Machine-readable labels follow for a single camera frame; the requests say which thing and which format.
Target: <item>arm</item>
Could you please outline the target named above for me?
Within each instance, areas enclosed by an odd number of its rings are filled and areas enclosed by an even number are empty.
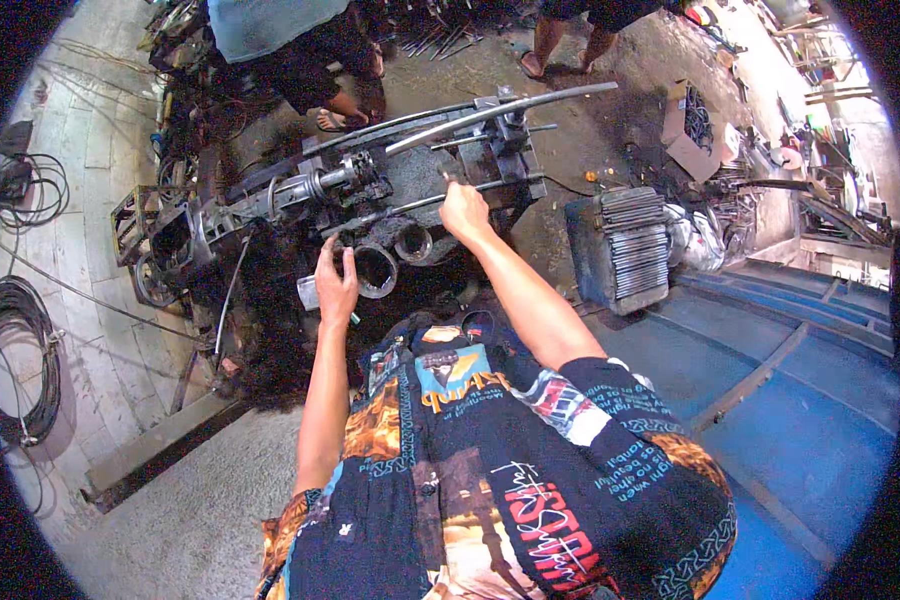
[[[570,304],[500,239],[488,215],[480,192],[450,183],[440,208],[443,226],[480,261],[533,358],[554,371],[577,358],[607,358]]]
[[[296,443],[296,483],[293,494],[323,488],[340,462],[344,430],[350,415],[347,381],[347,326],[357,306],[357,273],[353,248],[343,250],[343,280],[333,266],[337,236],[326,241],[316,263],[316,295],[320,325],[316,357],[310,375]]]

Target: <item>foot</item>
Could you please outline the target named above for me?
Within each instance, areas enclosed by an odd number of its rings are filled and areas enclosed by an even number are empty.
[[[383,79],[384,73],[384,52],[380,49],[380,44],[376,42],[372,42],[373,44],[373,74],[377,76],[378,79]]]
[[[328,134],[352,132],[368,126],[370,122],[371,119],[362,112],[346,117],[343,114],[336,114],[336,112],[330,112],[326,108],[321,108],[319,113],[316,114],[316,127]]]
[[[587,50],[580,50],[576,53],[576,59],[579,61],[579,72],[583,75],[593,73],[593,62],[586,62]]]
[[[520,68],[528,78],[543,77],[543,65],[540,64],[540,59],[533,52],[527,52],[520,56]]]

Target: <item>white bag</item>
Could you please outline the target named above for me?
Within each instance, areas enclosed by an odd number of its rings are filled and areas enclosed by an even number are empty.
[[[713,230],[707,215],[693,213],[693,222],[677,204],[664,204],[667,238],[670,242],[668,265],[683,263],[698,271],[716,271],[724,264],[724,242]]]

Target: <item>hand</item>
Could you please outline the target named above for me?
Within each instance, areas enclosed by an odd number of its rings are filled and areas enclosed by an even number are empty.
[[[493,234],[490,212],[477,188],[456,181],[447,186],[447,198],[439,210],[446,231],[468,247]]]
[[[343,279],[333,266],[333,246],[337,235],[333,235],[320,250],[316,261],[316,297],[320,302],[320,326],[347,330],[350,314],[357,306],[357,267],[353,262],[353,248],[343,249]]]

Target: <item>black cable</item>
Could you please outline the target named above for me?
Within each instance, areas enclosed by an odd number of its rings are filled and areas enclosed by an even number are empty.
[[[7,354],[4,354],[4,349],[0,347],[0,356],[3,359],[3,364],[6,365],[6,372],[10,374],[10,380],[13,382],[13,395],[17,399],[17,415],[21,414],[20,411],[20,385],[17,383],[17,375],[13,372],[13,368],[11,367],[11,361],[7,359]],[[14,446],[8,445],[4,450],[3,454],[7,454],[11,450],[13,450]],[[27,450],[27,447],[24,445],[19,446],[20,450],[24,453],[26,460],[29,461],[30,466],[33,468],[33,472],[36,474],[36,483],[37,489],[40,491],[40,498],[37,500],[36,508],[30,511],[31,515],[36,515],[40,512],[40,509],[43,508],[43,482],[40,480],[40,469],[36,467],[36,461],[34,457],[31,455],[30,450]]]
[[[60,285],[60,286],[62,286],[62,287],[64,287],[64,288],[70,290],[73,294],[77,294],[78,296],[81,296],[81,297],[85,298],[86,300],[88,300],[88,301],[90,301],[90,302],[92,302],[92,303],[96,303],[96,304],[102,306],[103,308],[109,308],[110,310],[112,310],[112,311],[114,311],[114,312],[120,313],[120,315],[122,315],[122,316],[124,316],[124,317],[126,317],[126,318],[132,319],[132,320],[137,321],[137,322],[139,322],[139,323],[145,323],[145,324],[151,326],[152,328],[156,328],[157,330],[164,330],[164,331],[167,331],[168,333],[172,333],[172,334],[174,334],[174,335],[178,335],[178,336],[180,336],[181,338],[187,338],[188,340],[192,340],[193,342],[199,342],[199,343],[201,343],[201,344],[205,344],[205,343],[206,343],[206,340],[203,340],[203,339],[201,339],[201,338],[192,336],[192,335],[190,335],[189,333],[184,333],[184,332],[178,331],[178,330],[176,330],[176,329],[171,329],[171,328],[166,327],[166,326],[164,326],[164,325],[162,325],[162,324],[160,324],[160,323],[158,323],[158,322],[153,322],[152,320],[146,320],[145,318],[137,317],[137,316],[134,315],[133,313],[127,312],[126,310],[124,310],[124,309],[122,309],[122,308],[117,308],[117,307],[114,306],[113,304],[107,304],[107,303],[104,302],[103,300],[97,299],[97,298],[94,297],[93,295],[87,294],[86,292],[84,292],[84,291],[82,291],[82,290],[79,290],[79,289],[75,288],[74,286],[70,285],[69,283],[65,283],[65,282],[63,282],[63,281],[60,281],[59,279],[57,279],[57,278],[54,277],[53,275],[49,274],[46,270],[43,270],[43,269],[37,267],[34,263],[29,262],[29,261],[26,260],[23,256],[17,254],[17,253],[16,253],[15,251],[13,251],[13,250],[11,250],[9,247],[4,246],[1,242],[0,242],[0,248],[3,249],[4,252],[9,253],[9,254],[11,254],[13,257],[15,257],[15,258],[16,258],[17,260],[19,260],[24,266],[29,267],[30,269],[36,271],[37,273],[39,273],[39,274],[42,275],[43,277],[47,278],[47,279],[50,280],[51,282],[56,283],[57,285]]]
[[[40,396],[26,414],[10,415],[0,408],[0,437],[12,446],[35,446],[50,434],[60,411],[60,339],[34,286],[11,274],[0,278],[0,336],[14,330],[26,331],[36,339],[43,354],[42,385]]]
[[[557,186],[562,187],[562,188],[565,189],[566,191],[568,191],[568,192],[570,192],[570,193],[572,193],[572,194],[576,194],[577,196],[583,196],[583,197],[590,197],[590,196],[593,196],[593,194],[588,194],[588,193],[582,192],[582,191],[580,191],[580,190],[576,190],[576,189],[570,187],[569,185],[567,185],[567,184],[565,184],[565,183],[562,183],[562,182],[560,182],[560,181],[554,179],[554,178],[553,178],[552,176],[550,176],[549,174],[544,174],[544,175],[543,175],[543,179],[545,179],[545,180],[547,180],[547,181],[549,181],[549,182],[553,182],[553,183],[556,184]]]
[[[22,167],[30,173],[19,180]],[[56,199],[46,204],[44,185],[51,186]],[[30,189],[39,186],[36,208],[22,208]],[[15,153],[0,164],[0,224],[13,232],[40,227],[53,221],[70,205],[70,183],[59,160],[47,153]]]

